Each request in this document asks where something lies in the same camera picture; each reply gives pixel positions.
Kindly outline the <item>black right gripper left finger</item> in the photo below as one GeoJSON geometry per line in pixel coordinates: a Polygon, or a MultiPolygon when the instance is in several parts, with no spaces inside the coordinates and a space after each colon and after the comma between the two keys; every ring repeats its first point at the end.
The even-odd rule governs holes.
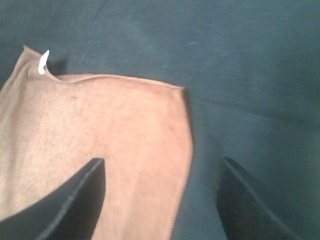
{"type": "Polygon", "coordinates": [[[2,220],[0,238],[90,240],[105,194],[105,160],[93,158],[49,195],[2,220]]]}

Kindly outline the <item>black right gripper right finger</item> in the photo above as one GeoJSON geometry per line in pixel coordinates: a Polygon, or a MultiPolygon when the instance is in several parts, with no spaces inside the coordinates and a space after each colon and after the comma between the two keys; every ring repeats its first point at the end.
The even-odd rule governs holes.
{"type": "Polygon", "coordinates": [[[302,239],[284,197],[228,157],[217,165],[215,203],[229,240],[302,239]]]}

